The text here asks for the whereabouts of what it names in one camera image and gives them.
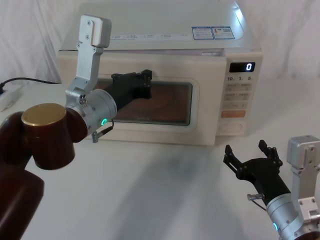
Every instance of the white backdrop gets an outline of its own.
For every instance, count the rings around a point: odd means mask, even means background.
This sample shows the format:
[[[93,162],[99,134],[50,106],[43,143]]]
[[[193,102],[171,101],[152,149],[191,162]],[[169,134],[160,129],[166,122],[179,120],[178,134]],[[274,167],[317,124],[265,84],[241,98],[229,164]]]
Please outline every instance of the white backdrop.
[[[82,2],[90,1],[0,0],[0,82],[13,77],[59,82],[55,56]],[[239,0],[238,4],[262,46],[260,81],[320,77],[320,1]]]

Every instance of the white table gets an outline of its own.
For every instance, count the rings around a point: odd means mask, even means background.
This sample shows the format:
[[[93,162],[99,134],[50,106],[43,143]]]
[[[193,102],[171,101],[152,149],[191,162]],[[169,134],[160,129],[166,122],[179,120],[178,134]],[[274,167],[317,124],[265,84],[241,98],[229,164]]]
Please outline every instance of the white table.
[[[291,189],[287,143],[320,137],[319,90],[319,79],[260,81],[248,135],[218,137],[213,148],[83,140],[62,169],[42,170],[31,160],[26,169],[44,180],[45,190],[22,239],[277,240],[268,215],[247,200],[254,187],[223,164],[225,145],[243,162],[263,156],[260,139],[277,147],[280,175]],[[0,121],[46,102],[64,105],[61,85],[24,89]]]

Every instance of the sticker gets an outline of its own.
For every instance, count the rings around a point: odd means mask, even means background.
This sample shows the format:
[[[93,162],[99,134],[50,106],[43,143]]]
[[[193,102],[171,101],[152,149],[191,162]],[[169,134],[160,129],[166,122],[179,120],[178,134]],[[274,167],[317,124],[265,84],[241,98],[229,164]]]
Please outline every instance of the sticker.
[[[193,26],[192,33],[194,40],[214,39],[210,26]]]
[[[123,34],[112,35],[111,41],[181,41],[192,40],[192,36],[189,33],[175,33],[175,34]]]
[[[214,39],[235,39],[229,26],[212,26]]]

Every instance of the power strip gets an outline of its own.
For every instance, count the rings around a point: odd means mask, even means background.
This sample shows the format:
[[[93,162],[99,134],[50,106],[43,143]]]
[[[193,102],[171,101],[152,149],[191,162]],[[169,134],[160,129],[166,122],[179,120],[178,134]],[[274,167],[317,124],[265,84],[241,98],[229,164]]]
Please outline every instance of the power strip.
[[[22,96],[22,85],[5,86],[4,93],[0,95],[0,112],[10,108]]]

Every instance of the microwave oven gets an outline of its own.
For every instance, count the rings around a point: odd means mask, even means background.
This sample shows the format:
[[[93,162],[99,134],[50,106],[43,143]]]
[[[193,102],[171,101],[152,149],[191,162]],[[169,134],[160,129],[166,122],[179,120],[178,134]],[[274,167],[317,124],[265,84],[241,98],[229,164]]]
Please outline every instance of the microwave oven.
[[[121,109],[101,139],[210,146],[245,134],[263,54],[236,3],[84,3],[56,58],[65,87],[83,14],[112,22],[99,87],[115,73],[152,71],[152,98]]]

